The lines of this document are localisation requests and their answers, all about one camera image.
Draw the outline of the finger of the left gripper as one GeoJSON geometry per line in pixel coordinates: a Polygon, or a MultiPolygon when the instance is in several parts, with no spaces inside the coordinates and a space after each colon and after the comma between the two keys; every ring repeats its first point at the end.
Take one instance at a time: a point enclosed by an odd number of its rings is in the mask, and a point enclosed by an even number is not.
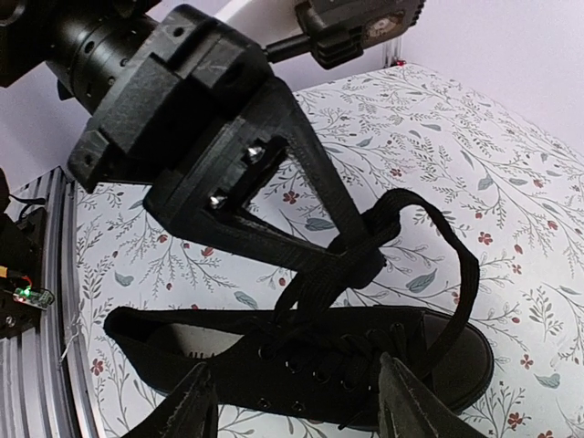
{"type": "Polygon", "coordinates": [[[322,274],[347,287],[367,286],[384,268],[378,252],[333,254],[289,235],[247,210],[290,157],[287,143],[263,122],[238,118],[208,129],[175,167],[164,169],[144,206],[171,235],[299,274],[322,274]]]}
{"type": "Polygon", "coordinates": [[[399,209],[387,205],[387,197],[383,196],[365,213],[360,213],[287,85],[274,78],[266,88],[262,121],[272,130],[273,137],[285,140],[288,156],[338,229],[328,250],[335,255],[377,253],[382,245],[399,235],[399,209]]]}

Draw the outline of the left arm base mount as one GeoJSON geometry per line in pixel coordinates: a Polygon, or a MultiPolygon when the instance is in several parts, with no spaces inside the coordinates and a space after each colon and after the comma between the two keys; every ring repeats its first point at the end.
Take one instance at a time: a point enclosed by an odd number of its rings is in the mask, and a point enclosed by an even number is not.
{"type": "Polygon", "coordinates": [[[46,200],[10,193],[1,175],[1,338],[31,329],[55,300],[42,286],[46,200]]]}

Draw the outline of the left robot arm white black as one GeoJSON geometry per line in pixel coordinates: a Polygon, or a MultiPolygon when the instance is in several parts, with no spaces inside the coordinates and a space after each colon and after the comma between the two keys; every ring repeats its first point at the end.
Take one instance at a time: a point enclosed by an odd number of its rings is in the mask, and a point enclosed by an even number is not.
{"type": "Polygon", "coordinates": [[[170,235],[302,274],[326,269],[362,288],[384,258],[310,122],[272,64],[310,53],[324,68],[360,56],[415,20],[397,1],[295,1],[300,32],[267,47],[191,5],[162,21],[150,1],[4,1],[1,84],[40,64],[61,99],[89,113],[68,167],[100,183],[149,186],[145,210],[170,235]],[[247,206],[293,158],[339,235],[323,248],[247,206]]]}

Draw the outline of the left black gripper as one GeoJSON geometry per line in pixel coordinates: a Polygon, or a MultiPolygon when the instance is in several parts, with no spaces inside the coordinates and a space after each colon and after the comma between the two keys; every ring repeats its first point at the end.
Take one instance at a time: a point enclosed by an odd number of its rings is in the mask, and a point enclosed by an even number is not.
{"type": "Polygon", "coordinates": [[[273,75],[256,42],[190,5],[161,22],[114,25],[72,70],[90,119],[68,168],[89,193],[99,183],[153,183],[178,167],[273,75]]]}

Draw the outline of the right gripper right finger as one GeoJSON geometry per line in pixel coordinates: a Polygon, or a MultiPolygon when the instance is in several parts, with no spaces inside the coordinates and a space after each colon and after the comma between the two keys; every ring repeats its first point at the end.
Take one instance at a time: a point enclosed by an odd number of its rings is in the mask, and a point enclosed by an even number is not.
{"type": "Polygon", "coordinates": [[[379,435],[386,438],[477,438],[413,373],[388,353],[380,357],[379,435]]]}

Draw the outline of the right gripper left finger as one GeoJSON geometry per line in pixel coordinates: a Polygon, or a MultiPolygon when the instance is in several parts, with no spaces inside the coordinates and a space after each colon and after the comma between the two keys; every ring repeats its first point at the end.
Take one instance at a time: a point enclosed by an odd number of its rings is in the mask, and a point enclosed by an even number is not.
{"type": "Polygon", "coordinates": [[[209,367],[195,365],[174,390],[141,423],[130,438],[218,436],[218,399],[209,367]]]}

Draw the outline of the black canvas shoe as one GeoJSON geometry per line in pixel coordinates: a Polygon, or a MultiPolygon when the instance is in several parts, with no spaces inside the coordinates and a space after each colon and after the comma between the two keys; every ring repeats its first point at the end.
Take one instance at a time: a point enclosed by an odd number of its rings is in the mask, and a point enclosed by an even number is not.
{"type": "Polygon", "coordinates": [[[204,363],[222,404],[371,431],[381,355],[420,365],[448,322],[427,308],[331,308],[285,339],[269,310],[120,307],[104,330],[160,394],[204,363]]]}

